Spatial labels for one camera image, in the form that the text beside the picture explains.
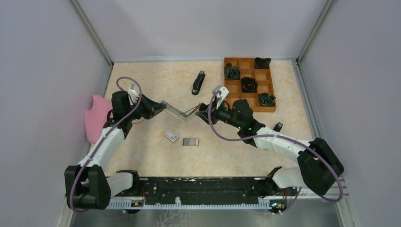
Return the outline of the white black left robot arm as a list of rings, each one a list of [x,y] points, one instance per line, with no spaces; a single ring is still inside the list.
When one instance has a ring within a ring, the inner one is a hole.
[[[64,172],[67,205],[71,210],[105,210],[111,198],[123,191],[131,196],[140,193],[142,183],[137,171],[122,170],[107,177],[105,169],[126,139],[132,122],[150,120],[165,108],[164,104],[145,95],[127,91],[113,93],[111,108],[104,114],[106,120],[95,147],[77,165],[68,166]]]

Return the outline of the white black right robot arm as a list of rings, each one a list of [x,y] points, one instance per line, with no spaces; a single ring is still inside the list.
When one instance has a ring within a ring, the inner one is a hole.
[[[343,188],[339,177],[344,172],[344,166],[324,139],[298,140],[275,131],[253,117],[253,110],[244,99],[235,101],[232,109],[217,106],[215,99],[208,105],[201,103],[196,116],[209,124],[214,132],[214,125],[221,121],[239,130],[238,141],[273,151],[298,164],[297,167],[279,168],[273,172],[266,182],[270,194],[278,195],[288,187],[307,187],[328,201],[325,195],[336,183],[339,196],[331,201],[342,199]]]

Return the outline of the staple box tray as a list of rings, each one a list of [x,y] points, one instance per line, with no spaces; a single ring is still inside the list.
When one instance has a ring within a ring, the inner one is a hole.
[[[189,147],[197,147],[199,145],[199,139],[198,138],[183,138],[182,145],[189,146]]]

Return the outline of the black stapler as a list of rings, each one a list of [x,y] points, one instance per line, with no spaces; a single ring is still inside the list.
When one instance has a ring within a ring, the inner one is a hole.
[[[199,94],[205,76],[205,72],[201,70],[192,85],[192,95],[196,96]]]

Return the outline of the grey silver stapler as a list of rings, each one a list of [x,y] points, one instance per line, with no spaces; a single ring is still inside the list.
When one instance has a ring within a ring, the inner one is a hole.
[[[177,119],[179,119],[183,122],[186,122],[196,116],[196,113],[199,112],[201,103],[197,104],[195,107],[192,107],[189,110],[184,111],[184,112],[175,108],[174,106],[170,105],[165,100],[161,101],[161,105],[163,105],[165,107],[165,109],[163,110],[164,112],[170,114],[173,117],[176,117]]]

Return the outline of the red white staple box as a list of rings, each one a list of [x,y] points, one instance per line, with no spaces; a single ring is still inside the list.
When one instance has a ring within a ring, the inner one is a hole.
[[[164,132],[164,136],[172,143],[175,143],[179,139],[179,136],[172,132],[170,129]]]

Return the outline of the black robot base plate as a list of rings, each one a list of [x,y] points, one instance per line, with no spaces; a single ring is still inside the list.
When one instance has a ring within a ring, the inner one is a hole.
[[[266,210],[284,212],[298,189],[262,177],[140,177],[110,200],[109,210]]]

